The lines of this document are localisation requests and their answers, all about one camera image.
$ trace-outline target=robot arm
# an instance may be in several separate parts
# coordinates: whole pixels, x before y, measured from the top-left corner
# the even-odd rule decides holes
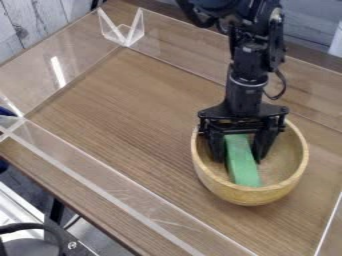
[[[284,62],[283,14],[279,0],[176,0],[191,20],[202,28],[216,25],[230,36],[232,62],[227,74],[226,98],[220,105],[199,111],[199,133],[208,140],[214,160],[223,161],[223,137],[254,134],[256,162],[267,155],[274,140],[284,130],[284,106],[262,102],[262,95],[275,100],[286,91],[279,71]],[[271,97],[264,92],[268,73],[275,72],[283,90]]]

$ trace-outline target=green sponge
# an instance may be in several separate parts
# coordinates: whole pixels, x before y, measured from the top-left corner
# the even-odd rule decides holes
[[[232,182],[247,187],[260,187],[258,167],[251,154],[248,136],[234,134],[224,136],[226,165]]]

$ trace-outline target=bowl rim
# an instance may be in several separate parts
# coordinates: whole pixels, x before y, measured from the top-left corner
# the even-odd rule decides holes
[[[207,167],[207,165],[203,163],[203,161],[199,157],[199,154],[198,154],[198,148],[196,148],[198,127],[194,129],[192,136],[191,136],[192,161],[196,162],[196,164],[199,165],[199,168],[202,169],[202,172],[204,172],[207,174],[207,176],[210,176],[210,178],[215,180],[216,183],[219,183],[220,185],[223,185],[226,187],[230,187],[231,189],[236,189],[239,191],[264,192],[264,191],[270,191],[270,190],[279,190],[279,189],[292,185],[295,183],[295,181],[302,177],[307,163],[309,163],[309,145],[307,145],[306,139],[303,137],[303,134],[299,131],[299,129],[296,128],[296,126],[294,125],[294,123],[291,121],[286,120],[286,125],[294,131],[296,137],[299,138],[300,145],[302,145],[303,157],[302,157],[300,164],[299,164],[294,174],[282,182],[268,185],[268,186],[264,186],[264,187],[254,188],[254,187],[236,185],[232,182],[230,182],[228,180],[222,181],[222,179],[218,178],[216,175],[208,175],[208,173],[212,173],[212,172],[211,172],[210,168]]]

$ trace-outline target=wooden table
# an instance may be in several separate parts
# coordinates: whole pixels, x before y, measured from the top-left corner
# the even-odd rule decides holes
[[[109,16],[115,8],[132,17],[128,3],[108,1]],[[223,88],[140,53],[125,48],[111,53],[27,117],[256,254],[313,255],[342,189],[342,74],[292,59],[284,71],[291,87],[282,104],[296,113],[290,119],[305,134],[311,156],[295,191],[262,207],[219,200],[191,164],[195,113],[220,101]],[[134,252],[186,255],[16,141],[7,139],[0,153]]]

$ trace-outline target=metal screw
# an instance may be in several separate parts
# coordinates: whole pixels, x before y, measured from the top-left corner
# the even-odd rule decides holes
[[[69,249],[69,250],[75,250],[76,247],[77,247],[77,243],[76,243],[76,242],[69,242],[69,243],[68,243],[68,249]]]

